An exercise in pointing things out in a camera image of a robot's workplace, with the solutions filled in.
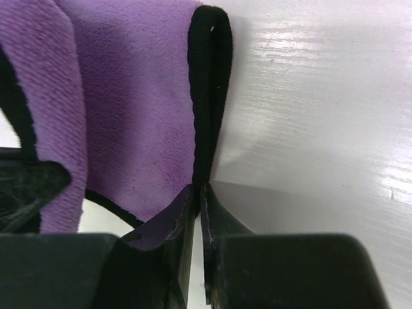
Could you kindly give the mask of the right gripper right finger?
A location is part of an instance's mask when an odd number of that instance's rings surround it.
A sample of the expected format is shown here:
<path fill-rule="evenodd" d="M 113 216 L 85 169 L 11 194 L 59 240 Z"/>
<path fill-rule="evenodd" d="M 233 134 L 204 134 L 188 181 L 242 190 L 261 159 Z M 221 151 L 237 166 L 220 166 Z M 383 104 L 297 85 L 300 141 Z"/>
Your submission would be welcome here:
<path fill-rule="evenodd" d="M 345 234 L 254 234 L 200 191 L 205 298 L 212 308 L 387 308 L 364 246 Z"/>

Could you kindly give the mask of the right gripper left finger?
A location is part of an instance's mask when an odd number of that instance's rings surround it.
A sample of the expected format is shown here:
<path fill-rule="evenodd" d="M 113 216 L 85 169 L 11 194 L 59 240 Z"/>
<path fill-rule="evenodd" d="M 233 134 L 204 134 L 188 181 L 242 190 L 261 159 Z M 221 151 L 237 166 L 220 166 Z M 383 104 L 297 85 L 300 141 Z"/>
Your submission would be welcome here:
<path fill-rule="evenodd" d="M 185 308 L 193 228 L 188 185 L 123 237 L 3 234 L 1 307 Z"/>

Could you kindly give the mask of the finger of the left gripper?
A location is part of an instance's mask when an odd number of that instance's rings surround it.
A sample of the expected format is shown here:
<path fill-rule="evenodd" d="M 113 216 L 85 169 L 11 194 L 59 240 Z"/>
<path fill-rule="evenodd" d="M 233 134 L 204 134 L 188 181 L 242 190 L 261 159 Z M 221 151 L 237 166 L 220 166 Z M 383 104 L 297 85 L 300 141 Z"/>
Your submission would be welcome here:
<path fill-rule="evenodd" d="M 57 162 L 26 157 L 18 148 L 1 148 L 1 232 L 38 233 L 41 210 L 71 183 Z"/>

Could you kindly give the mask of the black and purple towel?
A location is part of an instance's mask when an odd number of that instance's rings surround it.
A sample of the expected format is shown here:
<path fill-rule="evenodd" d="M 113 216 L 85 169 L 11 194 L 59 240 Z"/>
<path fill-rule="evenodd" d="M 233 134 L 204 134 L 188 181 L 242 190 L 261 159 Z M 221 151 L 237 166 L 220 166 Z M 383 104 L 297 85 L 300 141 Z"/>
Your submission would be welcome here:
<path fill-rule="evenodd" d="M 71 183 L 42 233 L 90 199 L 137 229 L 209 180 L 232 64 L 224 10 L 199 1 L 2 1 L 1 111 L 22 154 Z"/>

